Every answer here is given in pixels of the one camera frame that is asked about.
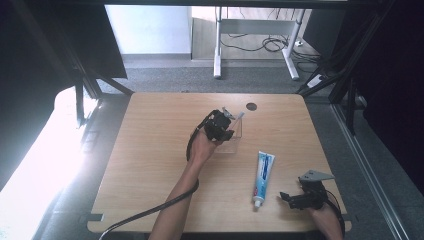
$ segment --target forearm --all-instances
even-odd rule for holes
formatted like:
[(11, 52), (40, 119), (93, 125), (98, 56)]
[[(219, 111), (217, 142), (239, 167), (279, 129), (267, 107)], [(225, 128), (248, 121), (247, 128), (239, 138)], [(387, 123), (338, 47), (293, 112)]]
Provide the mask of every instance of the forearm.
[[(187, 192), (195, 184), (199, 177), (201, 166), (188, 162), (183, 174), (172, 189), (166, 201)], [(155, 239), (180, 239), (184, 230), (191, 196), (162, 210), (156, 219), (149, 240)]]

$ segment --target small black hole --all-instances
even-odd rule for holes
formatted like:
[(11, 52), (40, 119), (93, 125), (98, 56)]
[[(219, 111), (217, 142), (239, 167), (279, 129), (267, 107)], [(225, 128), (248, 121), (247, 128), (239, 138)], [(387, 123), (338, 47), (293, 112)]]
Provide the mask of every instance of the small black hole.
[(248, 103), (246, 104), (246, 108), (250, 111), (255, 111), (258, 108), (258, 106), (255, 103)]

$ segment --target toothpaste cap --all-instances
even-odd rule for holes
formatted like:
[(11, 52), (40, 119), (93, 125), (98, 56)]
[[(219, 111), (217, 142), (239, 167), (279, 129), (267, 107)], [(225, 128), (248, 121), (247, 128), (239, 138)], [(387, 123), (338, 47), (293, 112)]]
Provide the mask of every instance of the toothpaste cap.
[(261, 201), (255, 201), (255, 207), (259, 208), (261, 206)]

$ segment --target transparent plastic cup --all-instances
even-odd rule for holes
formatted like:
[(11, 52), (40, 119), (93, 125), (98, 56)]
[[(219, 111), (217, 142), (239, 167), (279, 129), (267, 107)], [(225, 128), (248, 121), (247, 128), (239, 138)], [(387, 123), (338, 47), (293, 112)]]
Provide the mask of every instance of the transparent plastic cup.
[(241, 140), (243, 124), (242, 118), (239, 120), (232, 120), (230, 128), (234, 130), (234, 134), (230, 140), (224, 141), (215, 149), (215, 153), (237, 153), (237, 148)]

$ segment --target power strip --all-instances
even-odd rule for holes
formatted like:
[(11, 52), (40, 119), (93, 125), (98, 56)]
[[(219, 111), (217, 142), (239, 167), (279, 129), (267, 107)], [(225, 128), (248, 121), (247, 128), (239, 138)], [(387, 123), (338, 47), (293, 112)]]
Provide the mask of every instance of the power strip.
[(324, 79), (324, 77), (321, 74), (316, 75), (309, 83), (308, 83), (308, 87), (309, 88), (313, 88), (315, 87), (318, 83), (320, 83), (322, 80)]

